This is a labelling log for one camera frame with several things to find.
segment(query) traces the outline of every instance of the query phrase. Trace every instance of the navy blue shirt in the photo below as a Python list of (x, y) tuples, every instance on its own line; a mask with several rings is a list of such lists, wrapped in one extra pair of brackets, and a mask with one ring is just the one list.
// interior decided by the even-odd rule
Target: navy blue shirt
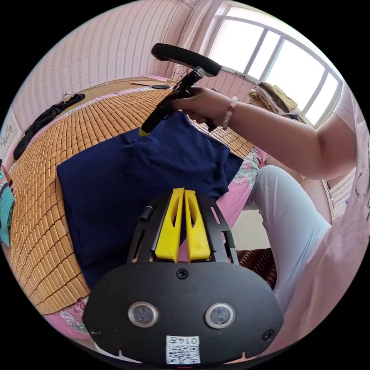
[(174, 188), (217, 200), (241, 164), (182, 112), (148, 136), (131, 130), (59, 164), (74, 252), (90, 289), (126, 262), (138, 217), (151, 200)]

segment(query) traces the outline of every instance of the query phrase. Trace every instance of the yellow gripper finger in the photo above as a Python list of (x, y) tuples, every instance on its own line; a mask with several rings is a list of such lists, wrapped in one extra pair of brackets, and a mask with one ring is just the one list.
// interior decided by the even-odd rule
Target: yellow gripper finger
[(198, 200), (192, 190), (185, 190), (185, 217), (189, 262), (208, 259), (211, 255), (208, 238)]
[(184, 188), (173, 189), (155, 249), (155, 255), (159, 259), (168, 259), (177, 263), (183, 199)]

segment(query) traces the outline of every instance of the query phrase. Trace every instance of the window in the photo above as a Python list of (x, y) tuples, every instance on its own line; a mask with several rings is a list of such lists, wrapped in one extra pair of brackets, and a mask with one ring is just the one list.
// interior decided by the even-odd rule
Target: window
[(252, 83), (279, 86), (318, 127), (339, 96), (343, 78), (310, 40), (257, 9), (226, 2), (206, 55)]

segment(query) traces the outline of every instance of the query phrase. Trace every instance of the leg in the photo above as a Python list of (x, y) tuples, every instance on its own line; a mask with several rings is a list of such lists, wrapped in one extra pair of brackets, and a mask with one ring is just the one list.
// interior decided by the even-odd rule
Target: leg
[(258, 171), (244, 209), (255, 206), (262, 215), (275, 260), (275, 296), (285, 313), (300, 273), (331, 225), (317, 212), (299, 183), (276, 166)]

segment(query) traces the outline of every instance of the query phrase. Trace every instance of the bracelet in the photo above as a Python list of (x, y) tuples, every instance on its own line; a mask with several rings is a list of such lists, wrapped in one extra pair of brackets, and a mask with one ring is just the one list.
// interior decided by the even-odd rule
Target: bracelet
[(238, 98), (236, 96), (233, 96), (233, 98), (231, 99), (231, 102), (230, 102), (229, 109), (226, 112), (224, 122), (222, 124), (222, 128), (224, 130), (227, 130), (227, 127), (229, 126), (229, 121), (230, 121), (230, 118), (232, 116), (232, 113), (234, 111), (234, 108), (235, 108), (237, 102), (238, 102)]

